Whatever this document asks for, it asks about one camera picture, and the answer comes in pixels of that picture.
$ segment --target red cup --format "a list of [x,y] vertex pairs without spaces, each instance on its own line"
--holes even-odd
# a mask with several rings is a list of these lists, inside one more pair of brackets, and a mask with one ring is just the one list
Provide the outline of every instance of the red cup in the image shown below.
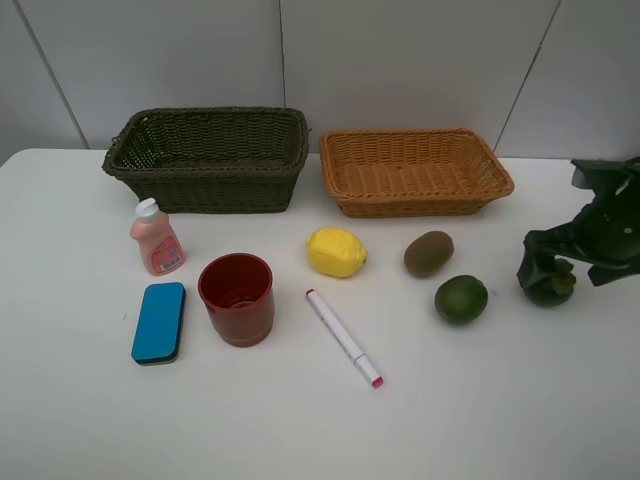
[[251,347],[273,327],[272,285],[273,274],[264,260],[231,253],[207,265],[198,292],[220,337],[234,347]]

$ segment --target plastic bottle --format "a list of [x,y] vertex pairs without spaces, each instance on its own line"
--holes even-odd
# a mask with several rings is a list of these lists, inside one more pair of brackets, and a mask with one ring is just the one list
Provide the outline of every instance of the plastic bottle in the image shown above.
[[136,207],[131,238],[140,244],[142,262],[151,275],[164,275],[184,263],[184,251],[169,225],[169,215],[160,211],[154,198]]

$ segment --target basket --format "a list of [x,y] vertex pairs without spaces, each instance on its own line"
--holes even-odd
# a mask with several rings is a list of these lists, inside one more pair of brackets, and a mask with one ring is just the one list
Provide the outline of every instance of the basket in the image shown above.
[[466,129],[329,132],[320,155],[327,190],[352,217],[465,215],[513,191],[491,149]]
[[159,108],[131,117],[102,168],[167,213],[280,212],[308,150],[297,110]]

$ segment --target yellow lemon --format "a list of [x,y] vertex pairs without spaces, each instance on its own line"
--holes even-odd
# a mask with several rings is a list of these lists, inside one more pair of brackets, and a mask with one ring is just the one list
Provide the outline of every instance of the yellow lemon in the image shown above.
[[350,277],[367,260],[367,251],[349,230],[324,227],[307,239],[307,257],[317,272]]

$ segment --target marker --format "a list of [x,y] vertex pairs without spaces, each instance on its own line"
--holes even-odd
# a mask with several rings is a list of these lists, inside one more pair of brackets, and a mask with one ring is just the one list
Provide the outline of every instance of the marker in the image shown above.
[[340,319],[335,316],[329,306],[324,303],[324,300],[322,300],[313,288],[307,290],[307,300],[322,320],[322,323],[326,325],[367,382],[369,382],[373,388],[381,386],[384,381],[380,374],[376,371],[355,340],[349,335],[349,332],[344,328]]

